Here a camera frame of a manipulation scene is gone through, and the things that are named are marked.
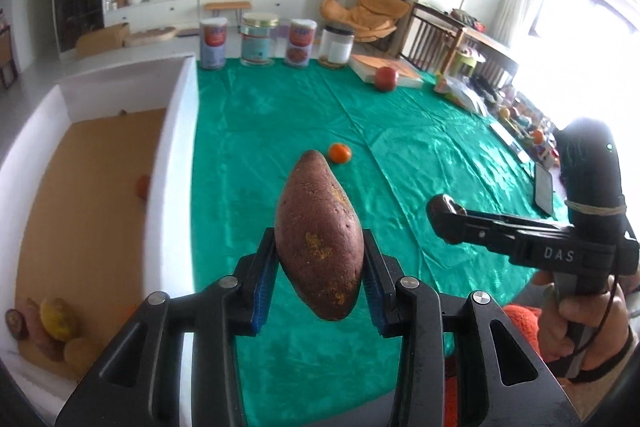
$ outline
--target wooden stool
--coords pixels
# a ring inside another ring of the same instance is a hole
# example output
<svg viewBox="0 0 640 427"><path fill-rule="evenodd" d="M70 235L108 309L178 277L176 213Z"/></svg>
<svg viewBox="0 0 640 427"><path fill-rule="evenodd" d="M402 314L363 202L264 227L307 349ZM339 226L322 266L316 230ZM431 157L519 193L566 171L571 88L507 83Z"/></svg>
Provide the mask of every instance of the wooden stool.
<svg viewBox="0 0 640 427"><path fill-rule="evenodd" d="M219 17L222 10L236 10L236 20L240 29L244 10L250 10L251 3L249 1L208 2L204 5L204 9L212 12L214 17Z"/></svg>
<svg viewBox="0 0 640 427"><path fill-rule="evenodd" d="M4 76L4 68L11 67L12 79L9 84ZM0 32L0 81L4 89L8 89L11 84L18 78L18 68L15 67L14 53L11 48L11 26L7 26Z"/></svg>

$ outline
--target book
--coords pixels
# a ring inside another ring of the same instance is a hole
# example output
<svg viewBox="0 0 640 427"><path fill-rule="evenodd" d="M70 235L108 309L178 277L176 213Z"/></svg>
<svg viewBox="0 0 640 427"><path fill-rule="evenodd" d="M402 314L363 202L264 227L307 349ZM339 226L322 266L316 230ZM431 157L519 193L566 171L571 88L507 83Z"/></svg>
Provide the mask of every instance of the book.
<svg viewBox="0 0 640 427"><path fill-rule="evenodd" d="M367 84L374 83L374 76L378 68L388 66L394 68L398 74L398 87L413 87L422 89L424 81L416 70L408 62L393 60L391 58L367 57L366 55L351 55L349 66Z"/></svg>

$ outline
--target wooden chair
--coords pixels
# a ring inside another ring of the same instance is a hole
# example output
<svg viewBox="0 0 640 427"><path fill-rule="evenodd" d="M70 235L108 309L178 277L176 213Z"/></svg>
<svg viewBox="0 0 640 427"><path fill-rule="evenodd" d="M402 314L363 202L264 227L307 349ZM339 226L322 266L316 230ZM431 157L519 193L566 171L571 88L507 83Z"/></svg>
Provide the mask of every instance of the wooden chair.
<svg viewBox="0 0 640 427"><path fill-rule="evenodd" d="M12 79L7 84L6 77L4 76L4 68L9 66L11 68ZM11 26L7 26L0 32L0 81L7 89L18 78L18 68L15 67L14 53L11 48Z"/></svg>

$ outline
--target orange cloth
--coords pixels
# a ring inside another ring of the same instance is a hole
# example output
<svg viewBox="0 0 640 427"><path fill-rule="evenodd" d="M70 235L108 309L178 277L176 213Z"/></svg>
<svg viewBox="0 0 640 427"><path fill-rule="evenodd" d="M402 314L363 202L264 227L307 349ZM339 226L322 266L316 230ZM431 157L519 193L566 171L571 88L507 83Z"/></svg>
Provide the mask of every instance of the orange cloth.
<svg viewBox="0 0 640 427"><path fill-rule="evenodd" d="M328 21L341 22L355 30L358 42L373 42L396 29L396 21L411 9L402 0L357 0L347 10L336 0L323 0L320 14Z"/></svg>
<svg viewBox="0 0 640 427"><path fill-rule="evenodd" d="M511 322L520 330L522 336L533 346L537 354L540 354L538 346L538 318L542 310L507 304L503 308L504 313L511 319ZM444 425L445 427L456 427L458 425L458 381L456 377L447 378L445 381L444 397Z"/></svg>

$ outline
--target canister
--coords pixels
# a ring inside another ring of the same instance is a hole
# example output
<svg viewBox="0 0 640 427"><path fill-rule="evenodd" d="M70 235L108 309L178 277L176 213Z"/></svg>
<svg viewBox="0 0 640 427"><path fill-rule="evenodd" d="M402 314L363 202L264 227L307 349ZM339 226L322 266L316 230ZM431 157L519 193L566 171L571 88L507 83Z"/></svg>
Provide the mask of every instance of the canister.
<svg viewBox="0 0 640 427"><path fill-rule="evenodd" d="M328 23L322 31L318 63L326 68L341 68L349 62L353 48L353 28L341 23Z"/></svg>
<svg viewBox="0 0 640 427"><path fill-rule="evenodd" d="M226 63L226 18L200 21L200 67L219 70Z"/></svg>
<svg viewBox="0 0 640 427"><path fill-rule="evenodd" d="M277 40L278 16L250 12L242 17L240 63L243 66L271 66Z"/></svg>
<svg viewBox="0 0 640 427"><path fill-rule="evenodd" d="M316 21L311 19L293 19L287 38L287 51L284 63L293 68L306 68L311 59L311 48L316 36Z"/></svg>

